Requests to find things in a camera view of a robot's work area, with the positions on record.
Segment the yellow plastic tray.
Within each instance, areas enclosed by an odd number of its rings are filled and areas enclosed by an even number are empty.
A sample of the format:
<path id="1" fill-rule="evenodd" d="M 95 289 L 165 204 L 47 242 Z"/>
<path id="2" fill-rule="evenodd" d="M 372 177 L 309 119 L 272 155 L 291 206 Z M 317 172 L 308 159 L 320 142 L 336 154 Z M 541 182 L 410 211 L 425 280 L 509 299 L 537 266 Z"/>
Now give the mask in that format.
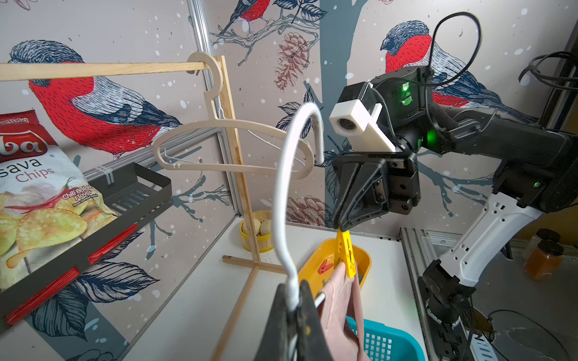
<path id="1" fill-rule="evenodd" d="M 306 280 L 309 283 L 314 298 L 316 298 L 317 294 L 322 290 L 323 286 L 334 272 L 337 265 L 335 257 L 336 247 L 336 239 L 328 239 L 324 241 L 299 271 L 299 282 Z M 370 273 L 372 259 L 367 251 L 358 246 L 354 245 L 353 251 L 359 273 L 358 278 L 360 287 L 363 287 L 365 278 Z"/>

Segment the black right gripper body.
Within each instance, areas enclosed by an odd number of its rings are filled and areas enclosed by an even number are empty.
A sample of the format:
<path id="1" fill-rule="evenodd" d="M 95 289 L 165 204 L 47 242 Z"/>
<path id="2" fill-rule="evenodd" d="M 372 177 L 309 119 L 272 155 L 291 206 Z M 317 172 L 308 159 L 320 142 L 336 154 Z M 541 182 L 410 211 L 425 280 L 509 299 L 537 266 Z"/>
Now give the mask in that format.
<path id="1" fill-rule="evenodd" d="M 389 211 L 408 215 L 421 200 L 417 154 L 385 153 Z"/>

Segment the teal plastic laundry basket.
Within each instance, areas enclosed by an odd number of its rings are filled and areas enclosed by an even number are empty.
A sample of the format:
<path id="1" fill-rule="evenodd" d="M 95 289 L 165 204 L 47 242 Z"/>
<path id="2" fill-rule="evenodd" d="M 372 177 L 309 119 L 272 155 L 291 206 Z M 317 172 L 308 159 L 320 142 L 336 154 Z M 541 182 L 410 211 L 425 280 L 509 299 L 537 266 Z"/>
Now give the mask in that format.
<path id="1" fill-rule="evenodd" d="M 352 331 L 358 338 L 358 323 L 347 317 Z M 369 360 L 426 361 L 419 343 L 407 332 L 385 326 L 371 320 L 364 320 L 363 350 Z"/>

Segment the red Chuba chips bag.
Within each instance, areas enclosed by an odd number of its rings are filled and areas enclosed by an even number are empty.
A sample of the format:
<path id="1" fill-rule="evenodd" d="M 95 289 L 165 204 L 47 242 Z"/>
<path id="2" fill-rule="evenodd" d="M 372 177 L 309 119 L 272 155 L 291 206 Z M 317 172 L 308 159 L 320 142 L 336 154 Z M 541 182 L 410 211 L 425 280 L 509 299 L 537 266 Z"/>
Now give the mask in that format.
<path id="1" fill-rule="evenodd" d="M 1 290 L 117 219 L 34 111 L 1 116 Z"/>

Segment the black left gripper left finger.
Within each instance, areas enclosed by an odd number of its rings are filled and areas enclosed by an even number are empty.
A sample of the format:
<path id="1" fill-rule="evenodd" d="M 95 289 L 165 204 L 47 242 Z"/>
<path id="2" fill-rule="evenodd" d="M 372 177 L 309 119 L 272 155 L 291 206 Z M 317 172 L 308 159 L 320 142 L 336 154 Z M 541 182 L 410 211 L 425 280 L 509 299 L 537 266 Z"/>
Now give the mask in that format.
<path id="1" fill-rule="evenodd" d="M 289 360 L 289 321 L 285 284 L 275 290 L 272 306 L 254 361 Z"/>

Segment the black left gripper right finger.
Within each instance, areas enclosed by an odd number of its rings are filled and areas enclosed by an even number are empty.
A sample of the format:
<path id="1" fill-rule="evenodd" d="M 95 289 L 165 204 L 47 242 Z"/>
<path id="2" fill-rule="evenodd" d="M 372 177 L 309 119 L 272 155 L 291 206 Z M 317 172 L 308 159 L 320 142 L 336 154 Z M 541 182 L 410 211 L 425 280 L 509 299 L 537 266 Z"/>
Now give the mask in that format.
<path id="1" fill-rule="evenodd" d="M 296 310 L 296 321 L 297 360 L 332 360 L 308 281 L 300 283 L 300 303 Z"/>

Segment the white wire hanger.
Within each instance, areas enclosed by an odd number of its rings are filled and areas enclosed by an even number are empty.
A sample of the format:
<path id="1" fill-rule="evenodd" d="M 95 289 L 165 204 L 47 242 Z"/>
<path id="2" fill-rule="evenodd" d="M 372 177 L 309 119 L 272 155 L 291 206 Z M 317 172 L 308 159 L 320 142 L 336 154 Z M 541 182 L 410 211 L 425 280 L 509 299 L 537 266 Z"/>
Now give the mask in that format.
<path id="1" fill-rule="evenodd" d="M 259 142 L 280 151 L 280 161 L 273 168 L 246 165 L 241 161 L 237 164 L 201 163 L 179 160 L 168 155 L 163 149 L 164 144 L 173 138 L 200 129 L 245 130 Z M 323 122 L 319 119 L 319 110 L 313 103 L 306 103 L 299 107 L 285 130 L 249 120 L 211 117 L 208 120 L 188 123 L 170 130 L 157 137 L 152 144 L 157 163 L 169 170 L 229 171 L 270 175 L 286 168 L 294 178 L 307 176 L 312 171 L 315 162 L 324 159 L 323 145 Z"/>

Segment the amber glass jar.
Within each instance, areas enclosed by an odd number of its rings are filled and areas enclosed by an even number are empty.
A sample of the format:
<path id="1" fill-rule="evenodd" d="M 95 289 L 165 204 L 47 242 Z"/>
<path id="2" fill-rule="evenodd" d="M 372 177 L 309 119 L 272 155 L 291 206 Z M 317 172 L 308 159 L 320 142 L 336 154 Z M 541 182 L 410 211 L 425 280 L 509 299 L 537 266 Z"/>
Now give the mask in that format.
<path id="1" fill-rule="evenodd" d="M 560 241 L 560 234 L 553 230 L 537 230 L 522 254 L 523 271 L 535 281 L 550 278 L 563 260 L 564 248 Z"/>

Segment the pink-grey t-shirt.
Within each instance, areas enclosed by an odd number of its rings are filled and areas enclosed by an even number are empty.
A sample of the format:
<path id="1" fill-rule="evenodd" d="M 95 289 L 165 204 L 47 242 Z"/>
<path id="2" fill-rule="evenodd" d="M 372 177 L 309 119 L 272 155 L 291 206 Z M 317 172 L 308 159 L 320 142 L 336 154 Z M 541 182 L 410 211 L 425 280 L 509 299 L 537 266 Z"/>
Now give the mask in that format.
<path id="1" fill-rule="evenodd" d="M 339 263 L 323 286 L 318 307 L 322 332 L 334 360 L 368 360 L 364 351 L 364 316 L 358 277 L 349 278 Z"/>

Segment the yellow clothespin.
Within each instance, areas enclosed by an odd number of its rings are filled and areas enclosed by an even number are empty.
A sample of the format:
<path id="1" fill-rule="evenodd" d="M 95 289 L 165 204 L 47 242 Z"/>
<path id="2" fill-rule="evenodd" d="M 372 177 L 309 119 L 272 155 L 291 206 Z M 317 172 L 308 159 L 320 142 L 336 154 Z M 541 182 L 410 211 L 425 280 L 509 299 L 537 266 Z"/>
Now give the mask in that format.
<path id="1" fill-rule="evenodd" d="M 352 279 L 357 275 L 354 248 L 349 231 L 338 230 L 335 258 L 336 261 L 341 261 L 345 264 L 346 275 L 348 278 Z"/>

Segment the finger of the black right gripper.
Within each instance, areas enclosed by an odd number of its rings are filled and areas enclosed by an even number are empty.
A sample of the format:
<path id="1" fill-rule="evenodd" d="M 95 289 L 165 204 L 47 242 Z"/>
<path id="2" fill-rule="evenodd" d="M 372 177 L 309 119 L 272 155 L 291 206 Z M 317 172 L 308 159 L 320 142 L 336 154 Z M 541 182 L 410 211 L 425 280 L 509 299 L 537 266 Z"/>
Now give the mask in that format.
<path id="1" fill-rule="evenodd" d="M 384 153 L 341 153 L 333 169 L 339 182 L 334 229 L 346 232 L 390 212 Z"/>

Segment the red clothespin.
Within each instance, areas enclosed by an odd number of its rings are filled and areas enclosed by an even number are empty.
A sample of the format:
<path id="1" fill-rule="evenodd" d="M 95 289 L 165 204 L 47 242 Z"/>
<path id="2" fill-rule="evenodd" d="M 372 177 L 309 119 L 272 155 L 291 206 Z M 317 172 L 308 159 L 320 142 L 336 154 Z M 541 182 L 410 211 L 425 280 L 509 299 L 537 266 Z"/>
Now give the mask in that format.
<path id="1" fill-rule="evenodd" d="M 322 262 L 322 264 L 318 267 L 317 273 L 319 275 L 324 275 L 326 273 L 328 273 L 329 275 L 331 274 L 331 272 L 334 269 L 334 262 L 326 259 Z"/>

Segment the wooden clothes rack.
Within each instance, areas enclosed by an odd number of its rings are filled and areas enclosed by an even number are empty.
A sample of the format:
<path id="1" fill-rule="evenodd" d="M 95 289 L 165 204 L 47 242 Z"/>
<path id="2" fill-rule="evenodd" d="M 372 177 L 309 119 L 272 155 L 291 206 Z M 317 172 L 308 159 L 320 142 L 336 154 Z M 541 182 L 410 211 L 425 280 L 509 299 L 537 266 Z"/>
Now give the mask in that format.
<path id="1" fill-rule="evenodd" d="M 169 170 L 153 141 L 179 125 L 232 119 L 230 93 L 206 105 L 206 83 L 185 72 L 94 81 L 4 81 L 1 116 L 39 123 L 117 219 L 6 291 L 3 360 L 118 360 L 234 216 L 236 174 Z M 200 129 L 163 149 L 179 160 L 237 163 L 234 130 Z"/>

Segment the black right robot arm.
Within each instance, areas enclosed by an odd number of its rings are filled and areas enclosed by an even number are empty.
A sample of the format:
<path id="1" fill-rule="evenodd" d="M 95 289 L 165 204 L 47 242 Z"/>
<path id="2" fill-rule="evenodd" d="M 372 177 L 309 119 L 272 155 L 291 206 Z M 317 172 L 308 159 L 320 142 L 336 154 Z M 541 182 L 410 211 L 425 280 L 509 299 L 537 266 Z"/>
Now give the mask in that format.
<path id="1" fill-rule="evenodd" d="M 422 149 L 499 159 L 480 216 L 414 281 L 428 356 L 471 360 L 471 296 L 480 276 L 518 231 L 575 206 L 577 137 L 503 105 L 436 37 L 419 20 L 395 25 L 380 46 L 385 73 L 343 89 L 330 122 L 351 149 L 331 162 L 337 178 L 332 224 L 347 231 L 411 212 L 421 198 Z"/>

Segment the white hanger of pink shirt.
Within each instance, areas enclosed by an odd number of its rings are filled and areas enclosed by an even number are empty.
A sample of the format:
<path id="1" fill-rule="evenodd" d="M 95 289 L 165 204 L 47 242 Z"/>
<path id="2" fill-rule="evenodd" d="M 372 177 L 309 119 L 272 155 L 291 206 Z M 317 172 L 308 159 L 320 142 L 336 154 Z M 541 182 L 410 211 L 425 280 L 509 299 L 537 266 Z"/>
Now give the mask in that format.
<path id="1" fill-rule="evenodd" d="M 300 142 L 300 134 L 304 129 L 307 120 L 311 121 L 312 130 L 315 136 L 315 160 L 323 163 L 324 155 L 324 125 L 319 107 L 311 102 L 302 105 L 295 113 L 287 130 L 287 136 L 281 149 L 281 156 L 278 161 L 277 176 L 272 203 L 272 240 L 275 253 L 286 271 L 285 282 L 285 303 L 290 313 L 295 313 L 300 303 L 300 289 L 298 284 L 298 273 L 290 251 L 287 248 L 286 239 L 286 209 L 288 191 L 291 182 L 292 163 L 297 146 Z"/>

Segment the yellow bowl with buns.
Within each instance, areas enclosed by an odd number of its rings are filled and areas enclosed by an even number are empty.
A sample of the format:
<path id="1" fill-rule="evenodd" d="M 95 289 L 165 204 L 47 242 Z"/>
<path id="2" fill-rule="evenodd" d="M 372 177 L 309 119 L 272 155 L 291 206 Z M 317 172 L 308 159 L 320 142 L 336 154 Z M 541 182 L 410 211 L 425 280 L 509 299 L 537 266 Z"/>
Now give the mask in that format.
<path id="1" fill-rule="evenodd" d="M 257 246 L 260 253 L 271 251 L 274 248 L 272 242 L 272 221 L 270 211 L 256 211 L 253 213 L 254 228 L 257 231 Z M 242 246 L 251 251 L 245 221 L 239 225 L 239 233 L 242 236 Z"/>

